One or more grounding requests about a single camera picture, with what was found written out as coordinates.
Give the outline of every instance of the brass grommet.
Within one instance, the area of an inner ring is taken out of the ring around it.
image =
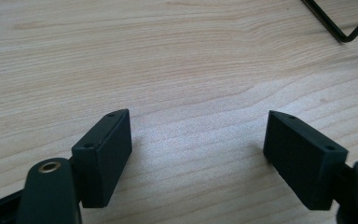
[[[45,174],[45,173],[50,173],[50,172],[53,172],[55,170],[57,170],[58,168],[60,168],[61,164],[57,161],[50,161],[50,162],[47,162],[43,165],[41,165],[38,169],[38,171],[42,174]]]

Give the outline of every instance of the black holder arm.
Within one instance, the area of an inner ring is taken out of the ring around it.
[[[79,202],[107,206],[131,152],[130,111],[105,115],[73,146],[70,160],[39,162],[23,190],[0,200],[0,224],[81,223]]]
[[[270,111],[264,155],[309,210],[340,204],[338,223],[358,224],[358,162],[348,150],[294,116]]]

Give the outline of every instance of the wooden table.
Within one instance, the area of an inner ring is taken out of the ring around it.
[[[358,1],[319,3],[358,23]],[[335,223],[262,146],[278,110],[358,161],[358,38],[339,44],[298,0],[0,0],[0,198],[121,108],[133,153],[84,223]]]

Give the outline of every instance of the light wooden surface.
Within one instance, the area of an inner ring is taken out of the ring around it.
[[[358,23],[358,0],[319,3]],[[298,0],[0,0],[0,198],[121,108],[133,153],[84,223],[335,223],[262,146],[273,109],[358,161],[358,38],[339,44]]]

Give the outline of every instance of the screw hole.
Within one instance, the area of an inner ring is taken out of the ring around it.
[[[50,172],[53,172],[55,170],[57,170],[58,168],[60,168],[61,164],[57,161],[51,161],[51,162],[48,162],[48,163],[45,163],[43,165],[41,165],[39,167],[39,172],[40,173],[50,173]]]
[[[336,149],[335,147],[332,147],[332,146],[326,146],[326,148],[329,149],[329,150],[334,150],[334,149]]]
[[[84,147],[93,147],[94,146],[94,144],[92,144],[92,143],[86,143],[85,145],[84,145]]]

